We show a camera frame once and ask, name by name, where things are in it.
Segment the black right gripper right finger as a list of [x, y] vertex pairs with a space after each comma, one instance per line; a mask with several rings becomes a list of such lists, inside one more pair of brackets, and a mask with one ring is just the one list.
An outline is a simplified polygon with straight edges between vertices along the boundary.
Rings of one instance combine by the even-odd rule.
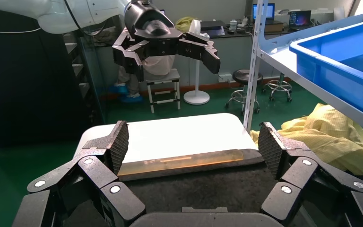
[[305, 143], [260, 124], [259, 153], [277, 180], [261, 212], [287, 226], [304, 201], [340, 227], [363, 227], [363, 180], [322, 161]]

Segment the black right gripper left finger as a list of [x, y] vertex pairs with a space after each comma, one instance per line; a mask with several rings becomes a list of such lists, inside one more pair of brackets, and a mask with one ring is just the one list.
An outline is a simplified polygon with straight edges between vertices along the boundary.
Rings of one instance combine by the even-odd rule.
[[69, 162], [29, 183], [13, 226], [61, 227], [85, 201], [107, 225], [130, 226], [146, 207], [118, 178], [128, 145], [126, 121], [118, 121], [107, 136], [87, 141]]

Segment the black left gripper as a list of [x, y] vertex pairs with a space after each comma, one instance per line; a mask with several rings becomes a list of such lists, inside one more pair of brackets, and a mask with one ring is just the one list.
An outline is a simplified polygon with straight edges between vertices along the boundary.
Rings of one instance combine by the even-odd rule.
[[152, 56], [181, 55], [196, 59], [213, 74], [221, 60], [214, 42], [192, 32], [178, 31], [172, 21], [148, 1], [132, 1], [124, 11], [125, 28], [112, 45], [113, 61], [126, 73], [145, 80], [142, 61]]

